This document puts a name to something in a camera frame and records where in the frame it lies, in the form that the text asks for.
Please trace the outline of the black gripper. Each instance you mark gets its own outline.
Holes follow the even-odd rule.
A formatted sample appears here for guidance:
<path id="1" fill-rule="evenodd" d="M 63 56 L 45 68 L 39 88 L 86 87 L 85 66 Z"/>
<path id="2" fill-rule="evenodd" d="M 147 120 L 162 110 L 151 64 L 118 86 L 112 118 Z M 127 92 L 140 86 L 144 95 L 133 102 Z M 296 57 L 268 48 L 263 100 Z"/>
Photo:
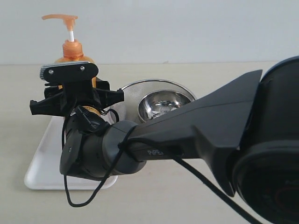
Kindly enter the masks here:
<path id="1" fill-rule="evenodd" d="M 95 87 L 89 88 L 87 82 L 67 84 L 66 88 L 50 86 L 44 89 L 44 99 L 31 100 L 29 107 L 33 115 L 66 117 L 77 106 L 89 106 L 98 111 L 124 101 L 122 89 L 110 90 L 107 80 L 95 79 Z"/>

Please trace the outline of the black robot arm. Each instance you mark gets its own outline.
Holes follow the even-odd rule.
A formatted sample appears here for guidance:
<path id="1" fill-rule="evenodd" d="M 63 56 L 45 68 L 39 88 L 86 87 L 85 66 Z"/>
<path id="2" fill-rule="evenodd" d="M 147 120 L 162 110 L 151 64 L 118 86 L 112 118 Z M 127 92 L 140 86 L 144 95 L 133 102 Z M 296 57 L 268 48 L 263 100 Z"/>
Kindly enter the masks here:
<path id="1" fill-rule="evenodd" d="M 299 221 L 299 58 L 266 73 L 241 75 L 214 92 L 141 124 L 106 122 L 107 108 L 123 90 L 93 79 L 89 61 L 44 65 L 44 100 L 33 115 L 64 118 L 59 171 L 98 181 L 140 171 L 150 160 L 174 160 L 252 224 L 238 194 L 274 224 Z"/>

